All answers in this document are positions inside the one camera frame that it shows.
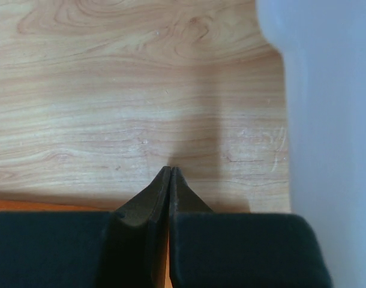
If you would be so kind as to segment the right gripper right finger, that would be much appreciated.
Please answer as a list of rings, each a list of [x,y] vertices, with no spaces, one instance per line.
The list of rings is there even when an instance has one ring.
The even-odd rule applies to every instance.
[[[217,213],[172,169],[174,287],[332,287],[311,226],[294,214]]]

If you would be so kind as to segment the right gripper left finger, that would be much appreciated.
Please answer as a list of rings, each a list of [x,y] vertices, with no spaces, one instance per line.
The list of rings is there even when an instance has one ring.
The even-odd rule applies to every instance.
[[[163,287],[170,174],[114,211],[1,211],[0,287]]]

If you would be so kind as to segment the orange patterned pillowcase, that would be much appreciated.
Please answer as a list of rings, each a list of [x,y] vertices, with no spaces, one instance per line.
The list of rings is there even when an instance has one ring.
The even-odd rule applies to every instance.
[[[46,203],[32,201],[0,200],[0,212],[27,211],[110,211],[122,203]]]

